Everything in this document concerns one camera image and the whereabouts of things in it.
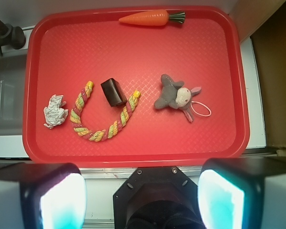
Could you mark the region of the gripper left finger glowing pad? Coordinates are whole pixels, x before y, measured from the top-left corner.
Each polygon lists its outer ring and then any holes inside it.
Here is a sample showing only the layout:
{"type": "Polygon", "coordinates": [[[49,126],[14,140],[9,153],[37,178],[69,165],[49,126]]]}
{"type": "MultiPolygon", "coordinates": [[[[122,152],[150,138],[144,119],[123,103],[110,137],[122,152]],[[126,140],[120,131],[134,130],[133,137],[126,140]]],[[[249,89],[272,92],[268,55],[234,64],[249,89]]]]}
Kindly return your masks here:
{"type": "Polygon", "coordinates": [[[81,229],[86,182],[72,163],[0,163],[0,229],[81,229]]]}

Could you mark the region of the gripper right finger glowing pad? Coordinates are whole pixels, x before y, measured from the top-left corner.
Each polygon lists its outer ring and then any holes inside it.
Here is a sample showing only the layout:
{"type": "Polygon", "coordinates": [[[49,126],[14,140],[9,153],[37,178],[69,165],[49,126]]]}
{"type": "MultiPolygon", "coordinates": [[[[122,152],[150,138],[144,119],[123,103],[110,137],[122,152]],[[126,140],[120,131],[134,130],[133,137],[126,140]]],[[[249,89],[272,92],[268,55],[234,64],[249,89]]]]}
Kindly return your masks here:
{"type": "Polygon", "coordinates": [[[208,229],[286,229],[286,157],[211,158],[197,196],[208,229]]]}

